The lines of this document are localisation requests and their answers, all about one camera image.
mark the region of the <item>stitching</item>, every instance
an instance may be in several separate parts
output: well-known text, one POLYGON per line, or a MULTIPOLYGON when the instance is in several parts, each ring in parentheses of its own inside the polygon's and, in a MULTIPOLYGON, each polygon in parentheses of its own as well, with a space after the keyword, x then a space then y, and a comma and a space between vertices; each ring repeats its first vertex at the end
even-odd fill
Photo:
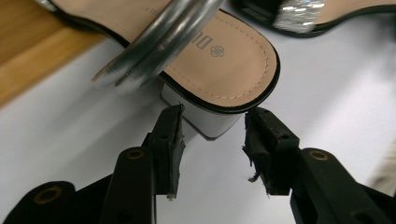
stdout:
POLYGON ((220 19, 219 17, 215 17, 215 19, 219 20, 219 21, 221 21, 221 22, 223 22, 223 23, 225 23, 225 24, 227 24, 227 25, 229 25, 231 27, 233 27, 235 30, 237 30, 240 33, 244 34, 245 36, 247 36, 248 38, 253 40, 258 46, 260 46, 260 49, 262 50, 264 58, 265 58, 266 65, 265 65, 265 71, 262 74, 262 76, 260 77, 259 81, 253 87, 251 87, 248 91, 246 91, 246 92, 244 92, 242 94, 239 94, 239 95, 236 95, 236 96, 225 97, 225 96, 216 95, 216 94, 214 94, 212 92, 206 91, 206 90, 198 87, 195 83, 193 83, 191 80, 189 80, 188 78, 184 77, 179 71, 177 71, 176 68, 174 66, 172 66, 172 64, 170 64, 169 67, 171 67, 175 72, 177 72, 177 74, 180 77, 182 77, 187 82, 189 82, 197 90, 202 91, 203 93, 205 93, 205 94, 207 94, 207 95, 209 95, 211 97, 215 97, 215 98, 219 98, 219 99, 223 99, 223 100, 233 100, 233 99, 237 99, 237 98, 240 98, 240 97, 247 96, 247 95, 251 94, 254 91, 254 89, 256 89, 256 88, 258 88, 260 86, 260 84, 264 80, 264 77, 267 75, 267 72, 268 72, 268 57, 266 55, 265 49, 263 48, 262 45, 260 45, 260 43, 253 36, 250 36, 250 35, 246 34, 243 30, 239 29, 237 26, 235 26, 235 25, 233 25, 233 24, 231 24, 231 23, 229 23, 229 22, 227 22, 227 21, 225 21, 223 19, 220 19))

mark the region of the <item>brand logo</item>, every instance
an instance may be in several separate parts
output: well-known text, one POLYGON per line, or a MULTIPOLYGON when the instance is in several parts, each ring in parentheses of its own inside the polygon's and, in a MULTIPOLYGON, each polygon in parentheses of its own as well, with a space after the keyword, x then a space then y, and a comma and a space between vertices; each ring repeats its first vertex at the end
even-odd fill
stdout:
POLYGON ((210 53, 213 57, 222 57, 224 55, 224 48, 222 46, 213 46, 210 49, 210 53))
MULTIPOLYGON (((210 43, 213 42, 213 38, 209 35, 204 35, 201 31, 198 35, 191 41, 198 49, 206 49, 210 43)), ((210 48, 210 53, 213 57, 222 57, 224 55, 224 47, 222 46, 213 46, 210 48)))

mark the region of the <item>white surface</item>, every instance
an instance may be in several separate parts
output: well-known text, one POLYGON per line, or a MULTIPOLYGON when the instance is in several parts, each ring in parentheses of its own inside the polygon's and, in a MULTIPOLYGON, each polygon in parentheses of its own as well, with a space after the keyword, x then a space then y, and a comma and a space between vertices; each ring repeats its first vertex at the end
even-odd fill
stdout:
MULTIPOLYGON (((326 35, 295 39, 252 23, 276 47, 281 77, 262 107, 330 151, 362 183, 396 136, 396 40, 390 15, 364 16, 326 35)), ((110 174, 140 146, 166 104, 161 81, 134 95, 97 90, 91 76, 121 51, 107 40, 0 109, 0 220, 30 189, 66 180, 77 189, 110 174)), ((268 198, 241 150, 244 121, 206 141, 184 123, 179 193, 158 197, 158 223, 294 223, 289 197, 268 198)))

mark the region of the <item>sandal heel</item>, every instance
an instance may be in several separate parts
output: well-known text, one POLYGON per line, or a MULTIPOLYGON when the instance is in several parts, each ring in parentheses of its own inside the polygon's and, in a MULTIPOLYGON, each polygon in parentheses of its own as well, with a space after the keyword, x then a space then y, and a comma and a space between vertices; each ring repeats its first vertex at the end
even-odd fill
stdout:
POLYGON ((207 140, 215 140, 222 136, 242 116, 242 114, 220 114, 203 110, 181 97, 166 84, 163 85, 161 97, 169 105, 183 104, 184 119, 207 140))

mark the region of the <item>metallic strap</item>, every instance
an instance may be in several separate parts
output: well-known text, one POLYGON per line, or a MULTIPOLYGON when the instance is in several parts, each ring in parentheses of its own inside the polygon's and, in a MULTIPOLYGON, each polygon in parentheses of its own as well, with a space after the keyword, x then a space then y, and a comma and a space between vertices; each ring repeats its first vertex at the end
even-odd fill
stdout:
POLYGON ((56 6, 53 5, 49 0, 34 0, 34 1, 48 11, 51 12, 56 11, 56 6))
POLYGON ((287 0, 279 7, 274 26, 280 30, 304 34, 315 28, 325 0, 287 0))

